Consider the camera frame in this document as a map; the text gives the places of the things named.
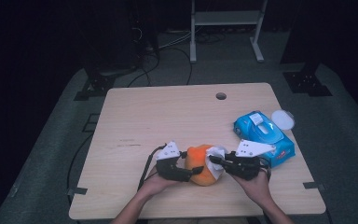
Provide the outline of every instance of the wooden table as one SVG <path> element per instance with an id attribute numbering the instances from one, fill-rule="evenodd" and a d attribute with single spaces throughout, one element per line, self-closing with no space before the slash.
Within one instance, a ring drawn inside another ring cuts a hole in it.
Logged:
<path id="1" fill-rule="evenodd" d="M 219 92 L 227 99 L 218 100 Z M 114 218 L 136 192 L 147 156 L 156 147 L 174 140 L 181 151 L 202 144 L 236 150 L 236 118 L 254 110 L 270 116 L 280 108 L 267 83 L 110 90 L 78 182 L 87 193 L 75 195 L 69 216 Z M 304 188 L 313 178 L 292 132 L 285 133 L 296 145 L 296 156 L 273 168 L 271 194 L 287 214 L 321 214 L 324 201 L 319 190 Z M 190 182 L 166 189 L 146 204 L 140 217 L 258 215 L 261 209 L 224 173 L 209 187 Z"/>

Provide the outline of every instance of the gray carpet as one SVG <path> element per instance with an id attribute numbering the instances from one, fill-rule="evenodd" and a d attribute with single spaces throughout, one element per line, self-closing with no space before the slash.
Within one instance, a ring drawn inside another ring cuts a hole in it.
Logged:
<path id="1" fill-rule="evenodd" d="M 261 33 L 259 45 L 264 63 L 256 61 L 249 43 L 250 35 L 230 34 L 212 45 L 198 45 L 198 61 L 192 64 L 189 84 L 269 83 L 281 107 L 296 118 L 293 133 L 315 181 L 324 188 L 321 193 L 332 223 L 358 223 L 357 104 L 337 74 L 324 65 L 319 66 L 316 76 L 333 96 L 309 97 L 306 93 L 292 93 L 282 73 L 297 71 L 302 64 L 280 64 L 289 33 Z M 177 37 L 160 35 L 159 43 L 163 45 Z M 161 52 L 158 67 L 149 73 L 151 86 L 186 84 L 190 64 L 178 49 L 188 53 L 188 42 L 174 48 L 177 49 Z M 146 56 L 144 69 L 153 68 L 156 62 L 156 58 Z M 119 77 L 114 88 L 127 87 L 142 73 L 138 70 Z M 0 209 L 0 223 L 76 223 L 68 217 L 68 171 L 72 167 L 69 176 L 72 189 L 89 149 L 89 131 L 98 119 L 90 115 L 100 113 L 104 100 L 103 97 L 90 97 L 87 101 L 74 101 L 86 80 L 84 70 L 80 70 L 68 83 L 24 164 L 16 182 L 18 185 L 13 187 Z M 147 85 L 149 82 L 143 76 L 131 86 Z M 292 218 L 296 223 L 331 223 L 327 213 Z M 108 223 L 108 220 L 80 223 Z"/>

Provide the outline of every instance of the white lid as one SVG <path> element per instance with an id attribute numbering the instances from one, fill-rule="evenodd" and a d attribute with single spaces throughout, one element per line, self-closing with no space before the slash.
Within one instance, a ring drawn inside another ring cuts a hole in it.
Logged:
<path id="1" fill-rule="evenodd" d="M 295 127 L 295 118 L 288 111 L 277 110 L 272 113 L 271 119 L 281 130 L 290 130 Z"/>

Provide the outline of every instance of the wet wipes package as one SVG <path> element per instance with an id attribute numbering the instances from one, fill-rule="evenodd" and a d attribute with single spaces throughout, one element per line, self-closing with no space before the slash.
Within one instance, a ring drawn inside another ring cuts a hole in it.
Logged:
<path id="1" fill-rule="evenodd" d="M 294 127 L 293 116 L 284 110 L 275 111 L 271 121 L 260 111 L 253 111 L 234 122 L 234 132 L 241 139 L 274 145 L 275 149 L 261 155 L 271 167 L 296 155 L 295 144 L 282 132 Z"/>

